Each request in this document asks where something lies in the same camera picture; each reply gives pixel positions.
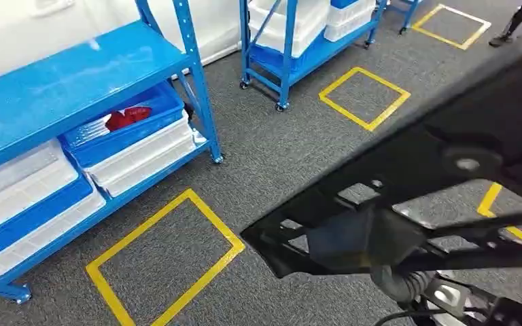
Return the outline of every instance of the black shoe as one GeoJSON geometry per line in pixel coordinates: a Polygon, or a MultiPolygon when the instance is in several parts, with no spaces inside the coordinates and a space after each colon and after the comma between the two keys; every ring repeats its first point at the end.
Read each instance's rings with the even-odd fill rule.
{"type": "Polygon", "coordinates": [[[494,37],[493,39],[491,39],[491,41],[489,41],[489,45],[493,46],[494,48],[498,48],[502,45],[504,45],[505,43],[511,43],[513,42],[513,38],[511,36],[497,36],[497,37],[494,37]]]}

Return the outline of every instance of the stacked bins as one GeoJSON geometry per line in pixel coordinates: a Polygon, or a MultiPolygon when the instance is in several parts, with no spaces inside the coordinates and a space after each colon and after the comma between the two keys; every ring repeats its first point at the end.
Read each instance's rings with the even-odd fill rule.
{"type": "Polygon", "coordinates": [[[332,0],[325,38],[335,42],[371,21],[375,0],[332,0]]]}
{"type": "Polygon", "coordinates": [[[57,140],[0,165],[0,275],[103,205],[57,140]]]}
{"type": "MultiPolygon", "coordinates": [[[[249,28],[251,40],[257,35],[268,16],[274,0],[253,0],[249,4],[249,28]]],[[[291,70],[297,71],[305,63],[305,50],[317,39],[327,24],[329,0],[298,0],[291,70]]],[[[285,49],[285,26],[287,22],[287,1],[282,0],[268,21],[257,44],[251,49],[251,57],[256,62],[281,66],[285,49]]]]}
{"type": "Polygon", "coordinates": [[[110,115],[64,134],[65,149],[111,197],[119,196],[193,151],[184,104],[168,83],[150,88],[108,113],[129,107],[149,107],[150,116],[108,131],[110,115]]]}

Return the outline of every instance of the white plastic crate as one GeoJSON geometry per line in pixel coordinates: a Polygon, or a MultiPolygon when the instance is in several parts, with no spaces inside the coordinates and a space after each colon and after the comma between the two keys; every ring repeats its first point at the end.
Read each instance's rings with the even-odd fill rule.
{"type": "MultiPolygon", "coordinates": [[[[263,20],[269,14],[274,1],[253,0],[249,4],[251,40],[257,35],[263,20]]],[[[299,58],[311,42],[321,33],[327,23],[329,0],[302,0],[298,2],[293,32],[292,57],[299,58]]],[[[283,53],[285,50],[285,19],[287,1],[283,0],[271,16],[257,44],[283,53]]]]}
{"type": "MultiPolygon", "coordinates": [[[[311,25],[314,19],[323,15],[323,8],[329,7],[330,0],[298,0],[297,9],[295,13],[295,32],[299,33],[301,30],[311,25]]],[[[249,25],[257,29],[265,18],[269,15],[271,7],[275,0],[253,0],[249,3],[249,25]]],[[[287,0],[281,0],[281,3],[273,12],[271,19],[267,22],[265,29],[272,32],[285,32],[285,25],[287,21],[287,0]]]]}
{"type": "Polygon", "coordinates": [[[93,193],[83,200],[0,251],[0,275],[5,274],[41,248],[62,236],[103,206],[105,206],[105,199],[93,187],[93,193]]]}
{"type": "MultiPolygon", "coordinates": [[[[97,185],[107,190],[111,196],[118,196],[146,177],[169,165],[170,163],[165,164],[168,160],[160,160],[159,162],[162,164],[160,168],[154,170],[149,175],[143,172],[146,171],[146,164],[149,164],[154,158],[163,155],[168,156],[170,150],[180,141],[186,141],[188,138],[191,139],[190,146],[188,145],[186,147],[188,151],[183,151],[183,153],[192,151],[195,148],[192,142],[192,131],[187,119],[187,113],[183,111],[183,117],[180,120],[136,142],[125,150],[120,151],[98,164],[90,168],[85,168],[85,171],[91,175],[97,185]]],[[[178,159],[173,152],[171,152],[169,156],[171,159],[174,158],[171,163],[178,159]]]]}
{"type": "Polygon", "coordinates": [[[371,6],[375,7],[375,0],[357,0],[343,9],[331,6],[327,16],[327,25],[338,26],[352,20],[367,10],[371,6]]]}
{"type": "Polygon", "coordinates": [[[58,141],[44,145],[29,152],[30,155],[20,156],[21,159],[16,161],[18,165],[13,160],[0,166],[0,187],[10,183],[0,189],[0,224],[77,179],[78,173],[60,150],[58,141]],[[37,170],[43,165],[39,160],[48,165],[37,170]]]}
{"type": "Polygon", "coordinates": [[[375,10],[375,3],[373,3],[372,6],[365,8],[359,14],[355,15],[353,18],[342,24],[327,25],[325,28],[325,38],[328,41],[335,42],[342,37],[347,36],[354,30],[370,22],[371,16],[373,15],[373,10],[375,10]]]}
{"type": "Polygon", "coordinates": [[[59,142],[53,139],[1,164],[0,191],[59,159],[65,159],[65,155],[59,142]]]}
{"type": "Polygon", "coordinates": [[[189,134],[178,142],[164,148],[157,156],[133,166],[123,175],[100,185],[111,197],[119,196],[134,185],[168,167],[195,149],[193,135],[189,134]]]}

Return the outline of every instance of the gray carpet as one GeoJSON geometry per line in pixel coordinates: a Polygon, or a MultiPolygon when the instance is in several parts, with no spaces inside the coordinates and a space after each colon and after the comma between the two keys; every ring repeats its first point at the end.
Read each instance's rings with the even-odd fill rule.
{"type": "MultiPolygon", "coordinates": [[[[490,58],[495,50],[487,46],[487,40],[505,26],[518,5],[509,0],[443,3],[493,25],[463,51],[415,31],[397,36],[401,16],[387,12],[371,49],[350,47],[296,84],[291,108],[285,113],[277,113],[274,100],[257,90],[239,89],[239,54],[208,66],[209,94],[225,162],[216,166],[207,155],[198,157],[25,274],[21,281],[30,284],[33,298],[20,306],[0,298],[0,326],[118,325],[85,272],[90,261],[189,187],[237,234],[311,177],[490,58]],[[317,96],[357,66],[411,93],[375,132],[365,131],[317,96]]],[[[425,0],[413,21],[436,4],[425,0]]],[[[462,41],[475,27],[464,19],[445,13],[441,23],[430,21],[427,27],[462,41]]],[[[370,120],[391,102],[393,94],[358,77],[332,96],[370,120]]],[[[476,181],[407,206],[432,223],[450,223],[460,215],[480,218],[475,209],[488,187],[489,183],[476,181]]],[[[522,207],[522,200],[503,191],[492,210],[502,213],[515,207],[522,207]]],[[[228,248],[223,236],[186,202],[101,266],[101,272],[136,324],[150,325],[228,248]]],[[[522,270],[458,275],[522,300],[522,270]]],[[[367,276],[295,274],[277,280],[259,256],[246,248],[170,325],[372,325],[397,310],[367,276]]]]}

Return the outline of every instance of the yellow floor marking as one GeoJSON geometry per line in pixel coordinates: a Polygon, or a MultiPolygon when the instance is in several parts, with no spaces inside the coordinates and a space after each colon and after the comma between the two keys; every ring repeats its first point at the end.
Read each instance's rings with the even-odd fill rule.
{"type": "Polygon", "coordinates": [[[401,104],[403,104],[403,102],[405,102],[405,100],[408,99],[410,96],[411,96],[411,94],[409,92],[407,92],[406,90],[403,90],[399,86],[394,85],[394,84],[388,82],[387,80],[379,77],[378,75],[375,75],[361,67],[355,67],[355,68],[349,70],[343,76],[341,76],[338,80],[334,81],[331,85],[327,86],[324,90],[322,90],[319,93],[319,99],[321,99],[321,101],[327,103],[330,107],[332,107],[333,109],[336,109],[339,113],[343,114],[345,117],[349,118],[351,121],[355,122],[356,124],[360,125],[361,127],[365,128],[369,131],[373,131],[375,128],[377,128],[377,126],[379,126],[385,119],[387,119],[393,112],[395,112],[395,110],[397,108],[399,108],[401,106],[401,104]],[[362,73],[369,78],[373,78],[376,81],[378,81],[379,83],[381,83],[381,84],[387,86],[388,88],[391,88],[392,90],[395,90],[396,92],[401,94],[401,96],[399,96],[399,98],[397,98],[393,103],[391,103],[390,106],[388,106],[385,110],[383,110],[383,112],[380,115],[378,115],[371,122],[365,122],[364,120],[361,120],[360,118],[356,117],[354,114],[352,114],[348,110],[344,109],[339,104],[331,101],[331,99],[327,97],[327,95],[329,95],[329,93],[331,93],[335,88],[339,87],[341,84],[343,84],[345,81],[347,81],[349,78],[351,78],[356,73],[362,73]]]}
{"type": "MultiPolygon", "coordinates": [[[[501,189],[503,187],[499,184],[494,182],[493,185],[487,190],[487,193],[483,197],[483,200],[481,200],[481,203],[479,204],[479,207],[477,208],[477,212],[483,216],[486,217],[495,217],[495,213],[491,211],[491,206],[493,205],[493,202],[495,202],[495,199],[497,196],[499,196],[499,193],[501,192],[501,189]]],[[[522,231],[515,226],[509,226],[506,228],[509,232],[511,232],[514,236],[522,240],[522,231]]]]}
{"type": "Polygon", "coordinates": [[[187,189],[178,197],[173,199],[165,207],[160,209],[155,215],[151,216],[147,221],[143,222],[137,229],[133,230],[130,234],[125,236],[113,247],[104,252],[102,255],[97,257],[95,260],[90,262],[85,270],[89,274],[89,277],[97,286],[99,293],[107,302],[107,305],[117,318],[121,325],[135,325],[135,322],[129,316],[129,313],[125,310],[125,307],[119,301],[117,295],[113,292],[109,283],[101,272],[99,267],[103,265],[107,260],[111,259],[116,253],[127,247],[134,239],[139,237],[142,233],[151,228],[155,223],[159,222],[167,213],[171,212],[175,207],[179,206],[184,200],[189,199],[197,208],[203,213],[203,215],[210,220],[210,222],[225,236],[225,238],[231,243],[232,247],[229,251],[217,261],[213,267],[211,267],[205,274],[203,274],[185,293],[183,293],[177,301],[175,301],[165,312],[159,316],[153,323],[152,326],[166,325],[173,317],[183,309],[183,307],[189,303],[195,295],[197,295],[223,268],[225,268],[232,260],[237,256],[244,248],[245,245],[237,236],[231,232],[231,230],[221,221],[221,219],[197,196],[192,189],[187,189]]]}
{"type": "Polygon", "coordinates": [[[420,32],[420,33],[423,33],[423,34],[425,34],[427,36],[436,38],[439,41],[442,41],[442,42],[445,42],[445,43],[447,43],[449,45],[455,46],[456,48],[459,48],[459,49],[462,49],[462,50],[467,50],[469,48],[469,46],[471,44],[473,44],[473,42],[475,42],[475,40],[477,40],[481,36],[481,34],[483,34],[490,26],[491,26],[491,23],[487,22],[486,20],[483,20],[481,18],[477,18],[475,16],[471,16],[470,14],[466,14],[466,13],[461,12],[461,11],[459,11],[457,9],[452,8],[452,7],[448,7],[446,5],[439,4],[432,11],[428,12],[425,16],[423,16],[423,18],[421,18],[418,22],[416,22],[411,28],[416,30],[416,31],[418,31],[418,32],[420,32]],[[457,42],[454,42],[454,41],[451,41],[451,40],[446,39],[444,37],[441,37],[441,36],[439,36],[437,34],[431,33],[431,32],[429,32],[426,29],[423,29],[421,27],[421,25],[425,24],[433,15],[437,14],[437,12],[439,10],[441,10],[441,9],[449,10],[450,12],[453,12],[453,13],[456,13],[456,14],[461,15],[463,17],[467,17],[469,19],[475,20],[476,22],[480,22],[481,23],[481,27],[479,27],[477,32],[473,33],[473,35],[471,35],[465,42],[463,42],[463,44],[459,44],[457,42]]]}

